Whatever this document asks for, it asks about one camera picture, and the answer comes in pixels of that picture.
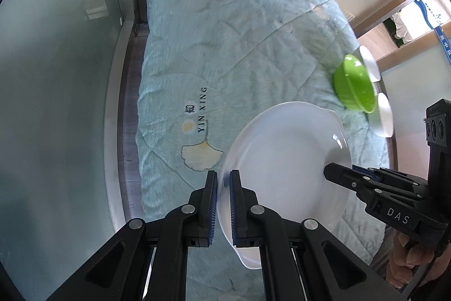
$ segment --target das logo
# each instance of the das logo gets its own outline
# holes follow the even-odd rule
[[[402,223],[405,225],[409,223],[409,216],[403,216],[401,212],[395,211],[393,208],[388,209],[387,216],[392,217],[399,222],[402,221]]]

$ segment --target white plate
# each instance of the white plate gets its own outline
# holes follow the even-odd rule
[[[368,122],[375,134],[390,138],[394,133],[393,112],[388,98],[384,93],[377,94],[376,109],[368,114]]]
[[[352,167],[338,115],[306,102],[276,105],[254,118],[236,137],[225,158],[218,185],[217,215],[232,245],[230,171],[240,170],[243,188],[282,218],[314,218],[332,231],[343,214],[349,190],[326,181],[324,167]],[[260,269],[258,248],[235,248],[243,265]]]
[[[381,71],[379,66],[374,60],[373,54],[368,50],[366,46],[360,45],[355,51],[354,56],[364,62],[367,68],[369,79],[372,83],[379,82],[381,80]]]

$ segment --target glass panel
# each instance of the glass panel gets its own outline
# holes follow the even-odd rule
[[[0,5],[0,260],[46,299],[114,233],[103,166],[117,0]]]

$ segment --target chinese character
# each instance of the chinese character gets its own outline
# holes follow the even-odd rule
[[[186,113],[193,113],[194,112],[194,105],[186,105],[185,106],[185,112]]]

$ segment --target light blue quilt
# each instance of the light blue quilt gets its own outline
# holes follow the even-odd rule
[[[162,218],[218,172],[240,130],[263,110],[307,101],[340,116],[354,164],[388,166],[385,139],[345,110],[331,77],[357,40],[334,0],[148,0],[136,142],[146,220]],[[385,225],[351,195],[335,235],[369,263]],[[216,223],[190,249],[187,300],[263,300]]]

